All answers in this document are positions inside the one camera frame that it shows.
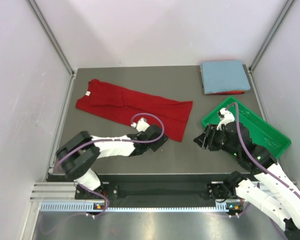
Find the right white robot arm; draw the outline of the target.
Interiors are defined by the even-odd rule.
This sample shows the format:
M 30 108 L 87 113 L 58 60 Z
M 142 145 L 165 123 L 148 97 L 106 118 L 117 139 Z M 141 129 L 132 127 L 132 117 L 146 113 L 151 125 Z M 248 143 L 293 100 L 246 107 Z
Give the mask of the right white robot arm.
M 277 159 L 264 147 L 253 142 L 242 123 L 208 124 L 193 140 L 200 148 L 224 151 L 265 186 L 259 189 L 248 177 L 232 172 L 220 184 L 221 199 L 247 200 L 267 215 L 284 232 L 288 240 L 300 240 L 300 190 L 288 178 Z

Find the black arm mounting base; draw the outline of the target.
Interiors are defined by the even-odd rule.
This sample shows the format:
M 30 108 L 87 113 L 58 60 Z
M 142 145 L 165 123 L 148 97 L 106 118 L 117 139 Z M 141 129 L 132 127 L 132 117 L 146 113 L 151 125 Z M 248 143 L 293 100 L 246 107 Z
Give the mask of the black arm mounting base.
M 232 187 L 217 174 L 100 174 L 98 193 L 113 208 L 212 207 L 217 202 L 237 201 Z

